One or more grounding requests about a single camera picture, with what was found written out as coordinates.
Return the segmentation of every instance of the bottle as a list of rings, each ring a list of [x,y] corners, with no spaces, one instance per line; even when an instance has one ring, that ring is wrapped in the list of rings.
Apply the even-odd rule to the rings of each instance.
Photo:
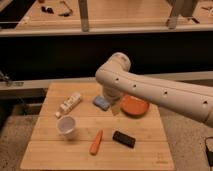
[[[60,106],[58,111],[55,113],[57,118],[62,115],[67,115],[78,103],[82,100],[82,95],[79,92],[74,92],[67,100],[65,100]]]

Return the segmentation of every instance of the small object on shelf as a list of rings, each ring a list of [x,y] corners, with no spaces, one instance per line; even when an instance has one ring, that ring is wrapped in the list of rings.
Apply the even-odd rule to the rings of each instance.
[[[62,16],[62,17],[69,17],[70,15],[72,15],[70,12],[64,12],[64,13],[58,14],[58,16]]]
[[[134,148],[136,139],[121,133],[120,131],[115,131],[113,135],[113,140],[118,141],[128,147]]]
[[[124,95],[120,102],[121,110],[132,117],[144,115],[149,109],[149,103],[134,96]]]
[[[212,6],[208,6],[208,7],[201,7],[204,10],[210,11],[212,9]]]
[[[98,132],[98,134],[96,135],[95,140],[93,141],[93,143],[89,149],[90,154],[92,154],[92,155],[97,154],[101,140],[102,140],[102,136],[103,136],[103,130],[100,130]]]
[[[100,107],[102,110],[107,111],[110,107],[110,103],[101,96],[96,96],[93,100],[93,104]]]
[[[49,14],[54,14],[53,9],[48,6],[41,6],[41,11]]]
[[[62,115],[68,114],[77,104],[82,100],[82,95],[79,92],[74,92],[67,100],[65,100],[60,106],[58,111],[55,113],[57,118]]]
[[[45,0],[38,0],[38,2],[39,2],[40,4],[42,4],[42,3],[45,2]]]
[[[60,3],[64,4],[64,6],[68,9],[68,11],[61,13],[61,14],[58,14],[58,16],[68,17],[70,15],[73,15],[73,10],[69,7],[69,5],[66,3],[66,1],[61,0]]]

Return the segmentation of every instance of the blue sponge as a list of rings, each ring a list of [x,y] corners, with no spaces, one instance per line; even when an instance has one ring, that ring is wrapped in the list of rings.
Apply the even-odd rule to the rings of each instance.
[[[110,107],[110,103],[101,96],[96,96],[93,100],[93,104],[106,111]]]

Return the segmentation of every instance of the cream colored object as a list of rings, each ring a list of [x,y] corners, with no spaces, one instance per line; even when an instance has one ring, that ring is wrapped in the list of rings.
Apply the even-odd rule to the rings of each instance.
[[[78,92],[72,93],[72,95],[65,100],[59,107],[58,111],[55,113],[57,118],[62,115],[68,114],[78,103],[82,100],[82,95]]]
[[[213,127],[213,88],[135,75],[130,65],[125,54],[115,53],[97,70],[96,80],[107,87],[105,98],[113,96],[110,89],[126,92]]]

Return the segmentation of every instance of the orange plate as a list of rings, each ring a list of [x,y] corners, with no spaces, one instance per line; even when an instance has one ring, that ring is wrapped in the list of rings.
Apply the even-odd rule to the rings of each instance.
[[[128,115],[140,116],[149,109],[149,102],[130,95],[124,95],[120,102],[121,109]]]

